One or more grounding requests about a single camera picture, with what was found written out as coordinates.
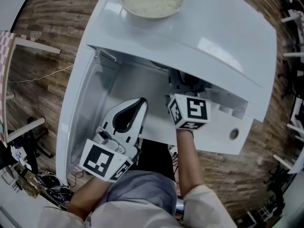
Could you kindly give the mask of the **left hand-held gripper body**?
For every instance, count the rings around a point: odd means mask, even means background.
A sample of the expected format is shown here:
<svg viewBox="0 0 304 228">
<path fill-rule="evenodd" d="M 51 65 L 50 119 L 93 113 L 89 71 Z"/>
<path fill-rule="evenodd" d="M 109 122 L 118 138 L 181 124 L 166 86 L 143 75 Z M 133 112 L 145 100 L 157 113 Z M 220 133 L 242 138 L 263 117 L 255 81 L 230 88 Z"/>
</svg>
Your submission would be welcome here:
<svg viewBox="0 0 304 228">
<path fill-rule="evenodd" d="M 92 140 L 87 139 L 80 159 L 80 167 L 91 175 L 117 182 L 137 162 L 141 150 L 112 136 L 98 127 Z"/>
</svg>

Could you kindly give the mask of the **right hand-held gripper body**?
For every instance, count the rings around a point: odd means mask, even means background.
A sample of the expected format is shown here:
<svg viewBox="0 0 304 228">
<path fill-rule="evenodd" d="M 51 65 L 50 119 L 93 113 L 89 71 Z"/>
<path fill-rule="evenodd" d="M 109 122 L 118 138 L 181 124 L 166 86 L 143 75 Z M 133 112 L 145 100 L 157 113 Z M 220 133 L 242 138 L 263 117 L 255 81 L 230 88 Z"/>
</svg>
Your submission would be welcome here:
<svg viewBox="0 0 304 228">
<path fill-rule="evenodd" d="M 211 101 L 193 91 L 177 91 L 165 96 L 176 129 L 198 130 L 210 123 Z"/>
</svg>

